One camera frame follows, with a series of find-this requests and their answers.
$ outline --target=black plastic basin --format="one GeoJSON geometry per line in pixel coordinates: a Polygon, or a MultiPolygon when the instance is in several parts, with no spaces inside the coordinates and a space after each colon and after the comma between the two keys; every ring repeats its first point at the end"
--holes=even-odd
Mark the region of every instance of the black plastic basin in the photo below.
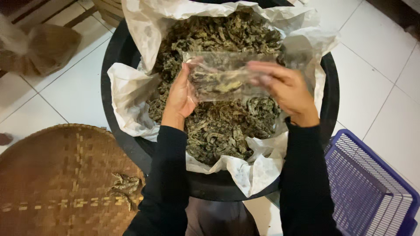
{"type": "MultiPolygon", "coordinates": [[[[207,0],[201,2],[223,3],[228,1],[207,0]]],[[[263,8],[278,5],[292,6],[286,0],[277,0],[274,2],[266,0],[261,1],[259,4],[263,8]]],[[[105,53],[101,74],[102,103],[109,126],[118,144],[145,174],[149,174],[150,164],[152,162],[151,156],[155,148],[155,143],[141,137],[132,137],[121,131],[111,106],[111,83],[107,71],[115,62],[123,63],[133,68],[137,68],[140,62],[140,52],[134,44],[125,21],[121,21],[115,30],[105,53]]],[[[328,53],[322,58],[321,66],[327,75],[320,117],[322,143],[326,145],[337,121],[339,110],[339,80],[331,53],[328,53]]],[[[232,180],[230,173],[225,170],[209,175],[188,172],[188,181],[190,184],[190,196],[192,197],[213,201],[243,201],[262,197],[278,190],[279,178],[267,188],[249,198],[245,197],[232,180]]]]}

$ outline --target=blue plastic crate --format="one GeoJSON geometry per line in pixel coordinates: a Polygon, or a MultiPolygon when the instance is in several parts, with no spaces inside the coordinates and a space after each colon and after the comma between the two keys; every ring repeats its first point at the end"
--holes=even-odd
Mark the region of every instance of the blue plastic crate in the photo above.
{"type": "Polygon", "coordinates": [[[414,233],[419,194],[352,132],[325,149],[337,227],[348,236],[414,233]]]}

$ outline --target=dried herb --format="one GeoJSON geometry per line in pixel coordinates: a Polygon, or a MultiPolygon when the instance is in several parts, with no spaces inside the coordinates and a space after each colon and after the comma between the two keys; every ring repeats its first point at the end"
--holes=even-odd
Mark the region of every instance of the dried herb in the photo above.
{"type": "Polygon", "coordinates": [[[110,193],[110,196],[118,196],[121,197],[122,200],[127,202],[129,211],[131,211],[133,202],[129,198],[129,194],[132,194],[134,191],[137,190],[140,184],[140,179],[137,177],[128,177],[124,174],[119,173],[111,173],[117,180],[114,182],[114,186],[112,186],[107,193],[110,193]],[[122,192],[123,189],[129,188],[126,192],[122,192]]]}
{"type": "MultiPolygon", "coordinates": [[[[182,52],[230,51],[276,54],[280,32],[264,27],[265,21],[250,8],[227,17],[192,16],[175,23],[168,31],[157,55],[154,71],[162,83],[148,102],[149,117],[161,122],[171,82],[181,69],[182,52]]],[[[245,137],[266,139],[280,108],[272,98],[200,102],[186,119],[187,152],[198,161],[212,165],[221,155],[246,160],[252,155],[245,137]]]]}
{"type": "Polygon", "coordinates": [[[249,83],[261,73],[249,71],[251,60],[275,62],[278,54],[253,54],[249,52],[183,52],[183,60],[195,64],[189,81],[195,96],[203,102],[232,101],[248,97],[268,97],[268,93],[249,83]]]}

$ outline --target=black long-sleeve shirt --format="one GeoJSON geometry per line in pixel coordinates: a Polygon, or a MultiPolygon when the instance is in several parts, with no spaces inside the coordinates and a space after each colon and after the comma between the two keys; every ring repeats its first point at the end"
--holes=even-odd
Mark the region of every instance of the black long-sleeve shirt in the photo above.
{"type": "MultiPolygon", "coordinates": [[[[280,176],[283,234],[341,235],[332,218],[334,204],[320,144],[320,127],[291,125],[286,161],[280,176]]],[[[161,126],[152,168],[139,212],[123,236],[185,235],[189,187],[184,132],[161,126]]]]}

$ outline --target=white paper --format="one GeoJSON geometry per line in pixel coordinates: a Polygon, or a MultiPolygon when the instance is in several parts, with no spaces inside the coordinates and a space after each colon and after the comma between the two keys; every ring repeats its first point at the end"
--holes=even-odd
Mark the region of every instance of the white paper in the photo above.
{"type": "MultiPolygon", "coordinates": [[[[132,136],[156,142],[159,126],[148,116],[145,102],[150,91],[159,83],[159,75],[150,75],[162,38],[177,20],[190,16],[227,16],[238,6],[251,6],[268,20],[267,27],[285,36],[283,44],[288,53],[303,53],[311,58],[304,71],[308,88],[315,97],[320,112],[325,73],[320,66],[323,55],[338,44],[337,32],[318,27],[319,17],[313,8],[275,7],[262,9],[256,3],[239,1],[225,4],[204,4],[188,0],[123,0],[123,11],[129,31],[142,55],[139,70],[115,63],[109,70],[112,106],[120,129],[132,136]]],[[[212,167],[186,154],[186,169],[199,173],[227,170],[246,197],[271,184],[281,172],[287,149],[287,129],[276,122],[273,138],[246,138],[254,154],[247,160],[221,156],[212,167]]]]}

